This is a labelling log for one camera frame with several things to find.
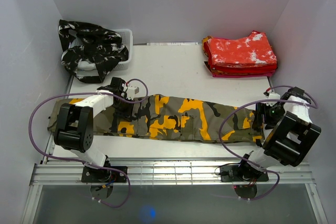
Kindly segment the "orange green camouflage trousers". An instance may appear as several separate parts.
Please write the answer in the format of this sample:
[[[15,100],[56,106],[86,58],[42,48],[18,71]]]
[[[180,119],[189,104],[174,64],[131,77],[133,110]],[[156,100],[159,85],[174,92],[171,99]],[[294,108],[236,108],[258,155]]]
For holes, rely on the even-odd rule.
[[[234,106],[154,94],[133,105],[130,122],[113,116],[114,108],[93,121],[94,135],[149,138],[203,143],[254,142],[264,134],[253,130],[255,112]]]

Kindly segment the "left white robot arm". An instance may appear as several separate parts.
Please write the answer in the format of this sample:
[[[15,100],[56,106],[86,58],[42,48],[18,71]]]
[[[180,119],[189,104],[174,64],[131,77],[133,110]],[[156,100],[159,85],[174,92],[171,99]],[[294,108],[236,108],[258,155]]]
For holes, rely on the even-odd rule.
[[[62,104],[54,132],[55,144],[76,154],[86,164],[96,165],[94,177],[100,182],[107,181],[111,177],[111,168],[106,165],[107,156],[92,146],[94,118],[106,109],[114,108],[117,117],[129,119],[138,92],[138,87],[113,77],[109,85],[99,87],[82,101]]]

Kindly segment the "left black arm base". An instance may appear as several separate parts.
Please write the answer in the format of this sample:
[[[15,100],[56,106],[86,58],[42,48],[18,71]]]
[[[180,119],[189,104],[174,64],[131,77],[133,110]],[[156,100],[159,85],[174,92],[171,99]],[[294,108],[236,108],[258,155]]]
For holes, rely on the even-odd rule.
[[[111,181],[125,183],[127,179],[121,172],[114,170],[96,169],[88,166],[82,170],[82,183],[108,183]]]

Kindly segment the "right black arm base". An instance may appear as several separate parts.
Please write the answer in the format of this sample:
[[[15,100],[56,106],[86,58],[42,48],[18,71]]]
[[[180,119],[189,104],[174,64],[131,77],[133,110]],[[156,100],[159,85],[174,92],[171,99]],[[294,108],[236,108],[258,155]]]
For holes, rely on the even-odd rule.
[[[221,182],[267,182],[267,173],[241,168],[238,164],[223,165],[219,168]]]

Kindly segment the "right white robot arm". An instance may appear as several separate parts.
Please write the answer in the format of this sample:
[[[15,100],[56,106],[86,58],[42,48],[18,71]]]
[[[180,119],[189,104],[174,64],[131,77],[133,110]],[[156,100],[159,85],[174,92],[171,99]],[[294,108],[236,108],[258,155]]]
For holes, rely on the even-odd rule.
[[[264,95],[268,101],[256,104],[252,128],[263,133],[265,140],[239,163],[237,174],[242,180],[258,179],[277,164],[298,166],[321,134],[309,116],[316,102],[303,89],[289,87],[279,95],[269,88]]]

